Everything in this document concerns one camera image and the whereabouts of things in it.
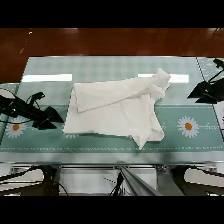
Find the table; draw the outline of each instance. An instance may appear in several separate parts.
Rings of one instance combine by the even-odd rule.
[[[21,126],[14,136],[8,125],[0,147],[1,162],[61,164],[173,164],[224,161],[224,144],[212,105],[195,104],[187,96],[203,80],[195,57],[149,56],[66,56],[29,58],[17,96],[26,100],[42,91],[41,109],[50,105],[65,120],[74,82],[122,80],[138,74],[154,74],[157,68],[178,75],[166,97],[156,103],[155,110],[165,132],[161,142],[148,142],[139,151],[127,137],[97,134],[70,135],[56,130],[39,131],[32,122]],[[25,82],[27,77],[71,74],[68,81]],[[189,138],[178,130],[178,121],[194,119],[199,133]]]

